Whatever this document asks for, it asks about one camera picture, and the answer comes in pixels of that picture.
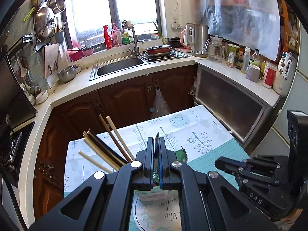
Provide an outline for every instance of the stainless steel sink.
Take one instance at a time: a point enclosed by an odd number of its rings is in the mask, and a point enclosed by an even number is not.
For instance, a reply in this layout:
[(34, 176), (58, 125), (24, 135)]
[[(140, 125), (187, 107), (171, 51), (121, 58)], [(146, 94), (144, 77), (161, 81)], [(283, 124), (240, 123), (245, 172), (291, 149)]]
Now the stainless steel sink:
[(144, 64), (148, 64), (148, 62), (141, 60), (140, 58), (137, 58), (136, 56), (133, 55), (107, 61), (95, 65), (92, 68), (90, 81), (102, 77), (104, 75), (112, 74), (117, 71), (129, 69), (131, 67), (141, 66)]
[(156, 60), (150, 60), (146, 58), (144, 54), (141, 54), (138, 57), (135, 55), (122, 57), (93, 66), (90, 76), (90, 81), (102, 77), (104, 75), (109, 75), (132, 67), (137, 67), (158, 61), (165, 61), (167, 59), (179, 59), (186, 57), (189, 56), (179, 52), (175, 52), (174, 56), (172, 57), (167, 57), (164, 59), (156, 59)]

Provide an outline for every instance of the plastic bag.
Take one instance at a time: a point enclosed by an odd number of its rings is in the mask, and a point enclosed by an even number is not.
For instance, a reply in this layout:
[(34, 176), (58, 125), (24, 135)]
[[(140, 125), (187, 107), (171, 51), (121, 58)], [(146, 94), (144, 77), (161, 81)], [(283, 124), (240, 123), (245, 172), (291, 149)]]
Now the plastic bag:
[(165, 101), (165, 98), (163, 97), (159, 87), (156, 88), (156, 96), (154, 99), (154, 105), (153, 108), (151, 109), (151, 112), (152, 112), (151, 119), (161, 117), (164, 115), (166, 116), (171, 113), (168, 104)]
[(192, 0), (198, 22), (208, 33), (219, 35), (275, 60), (280, 39), (277, 0)]

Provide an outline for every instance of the tablecloth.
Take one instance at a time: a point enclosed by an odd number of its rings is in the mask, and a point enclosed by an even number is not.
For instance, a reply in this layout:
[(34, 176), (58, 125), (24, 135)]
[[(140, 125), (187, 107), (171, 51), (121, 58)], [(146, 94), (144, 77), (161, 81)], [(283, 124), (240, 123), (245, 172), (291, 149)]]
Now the tablecloth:
[[(176, 151), (182, 146), (187, 152), (187, 163), (194, 170), (204, 173), (209, 170), (217, 170), (214, 162), (220, 156), (235, 160), (248, 158), (246, 152), (232, 135), (202, 105), (127, 126), (118, 129), (118, 132), (134, 156), (138, 151), (146, 148), (148, 137), (155, 138), (159, 132), (159, 136), (165, 139), (167, 149)], [(97, 136), (122, 156), (108, 133)], [(82, 139), (71, 141), (68, 145), (65, 164), (64, 196), (67, 196), (93, 173), (100, 170), (80, 156), (79, 150), (113, 170)], [(237, 187), (233, 176), (222, 171), (219, 172), (233, 186)], [(129, 230), (139, 230), (132, 215)]]

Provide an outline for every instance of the wooden cabinet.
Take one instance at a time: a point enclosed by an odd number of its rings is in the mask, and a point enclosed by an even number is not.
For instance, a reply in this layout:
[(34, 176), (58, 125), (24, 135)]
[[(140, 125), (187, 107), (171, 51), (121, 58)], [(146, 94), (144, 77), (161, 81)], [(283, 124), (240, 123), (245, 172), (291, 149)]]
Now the wooden cabinet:
[(54, 110), (70, 140), (82, 138), (83, 132), (89, 128), (98, 134), (106, 131), (98, 118), (99, 114), (104, 115), (104, 110), (97, 91), (79, 96)]
[(188, 95), (197, 75), (197, 65), (174, 68), (118, 82), (77, 97), (54, 108), (46, 124), (33, 179), (36, 220), (64, 196), (64, 171), (68, 143), (91, 128), (105, 132), (98, 118), (110, 116), (117, 128), (147, 121), (151, 117), (156, 85), (171, 112), (193, 106)]
[(150, 74), (118, 82), (98, 91), (107, 115), (117, 128), (150, 119), (154, 101)]
[(159, 86), (171, 113), (193, 107), (194, 97), (189, 95), (189, 91), (195, 77), (197, 65), (152, 73), (153, 84)]

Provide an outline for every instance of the utensil holder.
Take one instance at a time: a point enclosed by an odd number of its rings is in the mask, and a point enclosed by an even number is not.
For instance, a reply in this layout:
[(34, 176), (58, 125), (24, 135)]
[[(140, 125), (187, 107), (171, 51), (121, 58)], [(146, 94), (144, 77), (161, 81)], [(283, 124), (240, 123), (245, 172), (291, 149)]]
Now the utensil holder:
[(64, 42), (64, 31), (58, 32), (54, 34), (54, 38), (56, 40), (56, 43), (59, 45)]

